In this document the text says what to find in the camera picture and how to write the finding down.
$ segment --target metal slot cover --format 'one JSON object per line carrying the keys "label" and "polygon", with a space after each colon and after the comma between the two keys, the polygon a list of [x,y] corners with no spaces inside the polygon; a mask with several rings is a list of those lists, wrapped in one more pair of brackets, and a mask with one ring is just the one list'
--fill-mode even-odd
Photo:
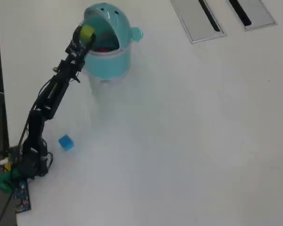
{"label": "metal slot cover", "polygon": [[225,36],[206,0],[171,0],[191,43]]}
{"label": "metal slot cover", "polygon": [[276,24],[261,0],[228,0],[228,2],[247,31]]}

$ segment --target teal trash bin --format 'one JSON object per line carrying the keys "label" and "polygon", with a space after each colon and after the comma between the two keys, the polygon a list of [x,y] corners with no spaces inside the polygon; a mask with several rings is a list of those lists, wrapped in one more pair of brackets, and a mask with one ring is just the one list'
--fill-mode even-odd
{"label": "teal trash bin", "polygon": [[88,7],[83,26],[86,24],[95,29],[96,35],[94,46],[85,57],[86,71],[101,81],[125,75],[131,64],[131,43],[143,38],[142,30],[131,27],[126,15],[107,3]]}

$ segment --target blue cube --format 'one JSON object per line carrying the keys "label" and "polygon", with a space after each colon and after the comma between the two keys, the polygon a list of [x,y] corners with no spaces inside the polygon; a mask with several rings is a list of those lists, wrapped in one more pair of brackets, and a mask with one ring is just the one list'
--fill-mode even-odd
{"label": "blue cube", "polygon": [[70,137],[68,135],[62,136],[58,142],[60,143],[60,145],[62,146],[62,148],[64,149],[64,151],[68,151],[71,148],[74,147],[74,142],[72,141],[72,139],[70,139]]}

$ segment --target white table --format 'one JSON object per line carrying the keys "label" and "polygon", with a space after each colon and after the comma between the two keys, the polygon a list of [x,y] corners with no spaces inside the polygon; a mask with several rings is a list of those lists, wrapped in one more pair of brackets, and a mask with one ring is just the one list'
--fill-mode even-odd
{"label": "white table", "polygon": [[[283,226],[283,0],[279,25],[191,45],[168,0],[116,0],[144,39],[112,86],[71,83],[44,137],[49,174],[19,226]],[[92,0],[0,0],[10,145]],[[68,134],[75,148],[63,152]]]}

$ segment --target circuit board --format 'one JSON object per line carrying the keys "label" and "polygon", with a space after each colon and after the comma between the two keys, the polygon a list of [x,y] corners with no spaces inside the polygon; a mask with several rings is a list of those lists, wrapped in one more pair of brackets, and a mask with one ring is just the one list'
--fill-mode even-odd
{"label": "circuit board", "polygon": [[16,213],[22,213],[32,209],[27,180],[19,181],[18,188],[14,190],[14,198],[16,200]]}

